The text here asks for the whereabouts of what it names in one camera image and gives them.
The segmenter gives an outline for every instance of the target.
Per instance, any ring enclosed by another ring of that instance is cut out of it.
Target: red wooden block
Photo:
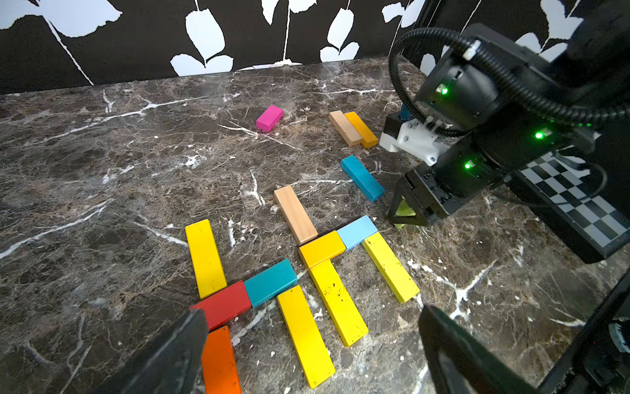
[[[249,302],[245,285],[243,281],[239,281],[189,309],[201,309],[205,313],[208,329],[212,331],[250,308],[251,302]]]

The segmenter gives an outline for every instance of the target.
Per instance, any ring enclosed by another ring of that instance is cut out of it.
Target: natural wood block
[[[379,143],[378,138],[374,135],[374,133],[370,130],[369,127],[365,124],[360,117],[358,117],[356,112],[348,112],[346,113],[346,118],[350,121],[350,123],[354,126],[357,132],[361,135],[361,145],[364,148],[371,148],[372,146]]]
[[[381,233],[376,233],[362,242],[367,254],[385,278],[398,302],[405,303],[420,292],[418,285],[404,269]]]
[[[336,231],[331,231],[318,239],[300,246],[300,256],[306,269],[311,269],[317,264],[330,260],[346,251],[341,237]]]
[[[199,296],[203,299],[227,287],[210,221],[206,219],[186,226],[186,238]]]
[[[273,192],[273,198],[280,207],[284,219],[289,224],[291,233],[298,245],[317,238],[317,230],[309,219],[308,214],[295,195],[291,185],[281,187]]]
[[[343,345],[352,346],[367,334],[367,326],[357,305],[352,301],[330,260],[317,264],[309,271],[319,295],[341,336]]]
[[[287,323],[304,376],[311,388],[334,375],[335,366],[321,338],[315,319],[300,286],[278,296],[282,316]]]
[[[206,394],[241,394],[241,382],[226,326],[208,334],[201,356]]]
[[[361,137],[343,112],[333,111],[328,114],[328,118],[349,146],[359,145],[363,141],[363,137]]]

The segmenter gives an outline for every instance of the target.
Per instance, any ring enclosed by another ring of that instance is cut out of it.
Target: yellow wooden block
[[[322,261],[330,260],[345,251],[346,245],[343,244],[336,231],[300,246],[300,256],[307,269],[311,269]]]
[[[217,244],[208,219],[186,226],[190,257],[193,259],[199,296],[203,299],[227,287]]]
[[[330,260],[309,271],[345,346],[363,338],[367,326]]]
[[[306,381],[311,388],[315,388],[336,371],[302,288],[295,286],[280,294],[278,303]]]
[[[380,233],[366,238],[362,245],[401,304],[420,292]]]
[[[360,117],[358,117],[356,112],[348,112],[345,114],[346,118],[352,123],[358,133],[361,135],[361,145],[364,148],[371,148],[372,146],[379,143],[378,138],[374,135],[374,133],[370,130],[369,127],[365,124]]]

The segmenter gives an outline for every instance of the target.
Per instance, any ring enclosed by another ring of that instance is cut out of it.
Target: marble countertop
[[[400,105],[386,64],[0,96],[0,392],[87,392],[196,303],[187,224],[210,219],[228,283],[285,258],[303,275],[273,202],[289,184],[321,234],[372,217],[421,291],[399,304],[363,248],[336,258],[370,330],[346,348],[301,276],[337,368],[318,393],[433,392],[423,303],[537,385],[628,268],[629,249],[585,265],[527,208],[490,194],[429,228],[389,224],[392,190],[417,160],[349,148],[327,118],[356,111],[379,135]],[[421,82],[412,67],[403,75]],[[285,116],[264,136],[255,122],[270,104]],[[351,154],[384,198],[370,203],[342,172]],[[244,393],[310,391],[275,300],[229,328]]]

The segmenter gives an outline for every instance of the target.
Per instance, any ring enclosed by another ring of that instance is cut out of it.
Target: blue wooden block
[[[343,159],[341,161],[341,168],[346,171],[348,176],[352,178],[370,201],[376,201],[385,193],[383,186],[374,179],[372,174],[363,167],[363,164],[361,164],[354,155]]]
[[[352,249],[367,237],[376,234],[376,232],[378,232],[378,229],[368,215],[360,217],[337,230],[337,234],[341,237],[343,244],[346,245],[346,250]]]
[[[273,267],[267,268],[260,274],[244,282],[245,290],[255,308],[265,301],[272,299],[297,282],[297,276],[291,263],[286,258]]]

